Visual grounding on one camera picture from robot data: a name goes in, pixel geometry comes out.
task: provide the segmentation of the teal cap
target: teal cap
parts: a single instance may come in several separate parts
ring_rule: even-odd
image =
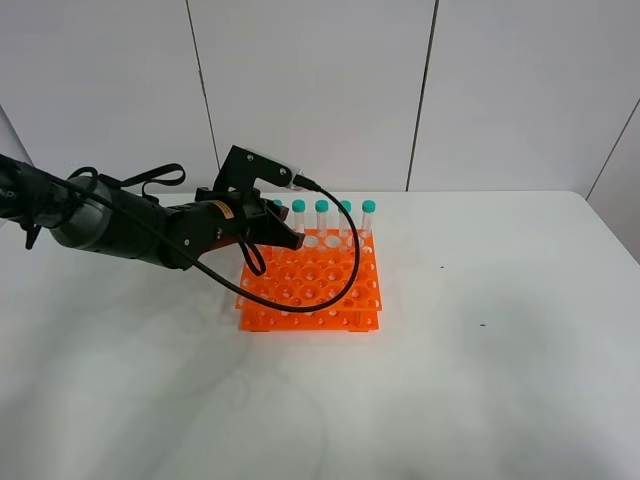
[[[292,207],[294,212],[304,212],[304,200],[294,200]]]
[[[365,200],[362,202],[362,211],[364,213],[373,213],[376,211],[376,202],[373,200]]]
[[[326,200],[318,200],[316,202],[316,212],[325,213],[329,211],[329,203]]]

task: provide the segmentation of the table surface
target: table surface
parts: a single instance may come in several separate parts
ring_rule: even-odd
[[[581,197],[340,198],[378,205],[378,332],[241,332],[195,269],[0,229],[0,478],[638,478],[640,267]]]

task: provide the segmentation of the orange test tube rack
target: orange test tube rack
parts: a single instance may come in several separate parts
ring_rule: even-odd
[[[315,229],[306,235],[315,236]],[[317,305],[335,296],[346,285],[353,269],[354,249],[348,238],[338,237],[329,229],[319,238],[320,247],[303,247],[295,252],[262,247],[267,264],[264,275],[257,277],[245,265],[242,288],[273,302],[292,306]],[[360,268],[351,290],[335,305],[313,313],[288,313],[263,307],[238,296],[236,308],[242,310],[240,328],[250,332],[281,330],[378,330],[378,312],[382,310],[378,266],[373,233],[360,247]]]

